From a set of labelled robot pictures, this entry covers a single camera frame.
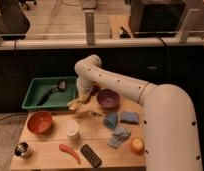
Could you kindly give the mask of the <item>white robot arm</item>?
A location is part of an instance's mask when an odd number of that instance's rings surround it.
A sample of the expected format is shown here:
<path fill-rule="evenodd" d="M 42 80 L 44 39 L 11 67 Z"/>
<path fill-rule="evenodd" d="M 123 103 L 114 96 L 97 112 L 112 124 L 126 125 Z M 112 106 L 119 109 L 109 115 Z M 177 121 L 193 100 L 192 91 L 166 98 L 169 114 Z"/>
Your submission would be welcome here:
<path fill-rule="evenodd" d="M 182 88 L 103 70 L 96 55 L 78 61 L 75 72 L 80 97 L 97 83 L 143 107 L 146 171 L 203 171 L 194 105 Z"/>

